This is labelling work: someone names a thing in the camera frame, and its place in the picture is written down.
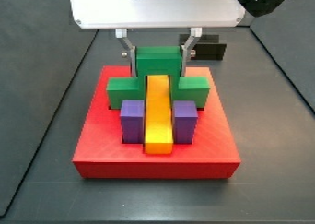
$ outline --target purple block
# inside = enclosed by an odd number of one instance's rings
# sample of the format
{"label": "purple block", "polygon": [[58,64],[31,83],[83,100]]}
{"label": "purple block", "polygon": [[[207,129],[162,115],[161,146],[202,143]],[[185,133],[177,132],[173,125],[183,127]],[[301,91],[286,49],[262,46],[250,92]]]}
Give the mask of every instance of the purple block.
{"label": "purple block", "polygon": [[174,139],[177,144],[193,144],[198,124],[198,107],[194,101],[174,101]]}
{"label": "purple block", "polygon": [[145,142],[145,101],[125,100],[121,109],[123,143],[143,144]]}

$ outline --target yellow bar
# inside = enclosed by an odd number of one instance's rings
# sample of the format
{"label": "yellow bar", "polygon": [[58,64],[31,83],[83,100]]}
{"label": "yellow bar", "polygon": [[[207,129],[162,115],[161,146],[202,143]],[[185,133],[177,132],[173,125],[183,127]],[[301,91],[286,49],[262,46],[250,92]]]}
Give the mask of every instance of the yellow bar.
{"label": "yellow bar", "polygon": [[145,150],[147,154],[173,152],[173,119],[169,76],[149,76]]}

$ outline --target toy blocks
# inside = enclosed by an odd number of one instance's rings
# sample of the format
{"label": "toy blocks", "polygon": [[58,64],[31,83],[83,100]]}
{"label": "toy blocks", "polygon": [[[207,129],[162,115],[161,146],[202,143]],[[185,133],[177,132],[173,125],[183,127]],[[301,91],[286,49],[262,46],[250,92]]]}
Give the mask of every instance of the toy blocks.
{"label": "toy blocks", "polygon": [[121,110],[123,143],[142,144],[145,142],[145,101],[125,100]]}
{"label": "toy blocks", "polygon": [[170,154],[173,152],[173,143],[169,76],[149,76],[146,153]]}
{"label": "toy blocks", "polygon": [[194,101],[174,101],[174,138],[177,144],[193,144],[198,124],[198,108]]}
{"label": "toy blocks", "polygon": [[146,79],[151,75],[170,76],[173,101],[193,100],[198,108],[205,108],[211,88],[209,79],[206,77],[181,77],[181,47],[138,47],[137,74],[138,77],[110,79],[106,90],[111,109],[121,109],[125,100],[146,99]]}
{"label": "toy blocks", "polygon": [[174,145],[173,153],[150,155],[143,144],[122,143],[119,111],[110,110],[105,88],[111,77],[130,77],[130,67],[107,66],[97,87],[73,163],[85,178],[218,179],[229,178],[241,157],[209,67],[187,67],[189,77],[213,84],[191,145]]}

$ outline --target green rectangular block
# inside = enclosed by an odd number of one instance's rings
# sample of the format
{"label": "green rectangular block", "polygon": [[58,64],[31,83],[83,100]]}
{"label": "green rectangular block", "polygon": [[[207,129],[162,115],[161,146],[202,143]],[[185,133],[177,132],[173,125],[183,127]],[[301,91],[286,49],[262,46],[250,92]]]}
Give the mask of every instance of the green rectangular block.
{"label": "green rectangular block", "polygon": [[141,88],[146,88],[146,76],[170,75],[173,96],[179,88],[182,74],[181,47],[139,47],[137,49],[137,73],[141,81]]}
{"label": "green rectangular block", "polygon": [[121,109],[125,100],[145,100],[146,92],[139,90],[137,77],[110,78],[107,84],[107,96],[111,102],[111,109]]}
{"label": "green rectangular block", "polygon": [[211,85],[206,77],[181,77],[179,90],[173,100],[193,100],[198,108],[205,108]]}
{"label": "green rectangular block", "polygon": [[210,81],[206,77],[181,77],[179,89],[210,89]]}

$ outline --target red base block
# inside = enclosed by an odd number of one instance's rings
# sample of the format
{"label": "red base block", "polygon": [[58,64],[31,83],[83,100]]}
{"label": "red base block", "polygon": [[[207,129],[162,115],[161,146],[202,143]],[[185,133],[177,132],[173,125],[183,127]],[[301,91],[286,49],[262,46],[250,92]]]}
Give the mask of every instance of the red base block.
{"label": "red base block", "polygon": [[229,178],[241,165],[229,122],[209,68],[189,67],[187,76],[207,76],[211,93],[198,111],[193,145],[174,145],[171,155],[147,155],[143,145],[122,144],[119,110],[109,110],[110,77],[129,77],[130,67],[107,66],[91,102],[73,162],[85,178]]}

